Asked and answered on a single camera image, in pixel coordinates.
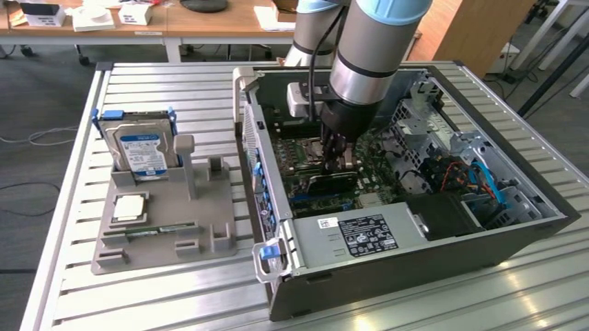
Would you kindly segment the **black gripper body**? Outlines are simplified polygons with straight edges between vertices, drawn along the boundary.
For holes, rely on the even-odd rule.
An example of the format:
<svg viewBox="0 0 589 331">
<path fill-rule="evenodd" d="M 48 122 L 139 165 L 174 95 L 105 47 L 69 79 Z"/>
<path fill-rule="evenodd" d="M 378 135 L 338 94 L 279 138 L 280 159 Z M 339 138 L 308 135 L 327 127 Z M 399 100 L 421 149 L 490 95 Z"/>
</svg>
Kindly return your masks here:
<svg viewBox="0 0 589 331">
<path fill-rule="evenodd" d="M 330 135 L 355 141 L 367 131 L 381 109 L 381 102 L 357 105 L 343 100 L 326 102 L 320 111 L 322 137 Z"/>
</svg>

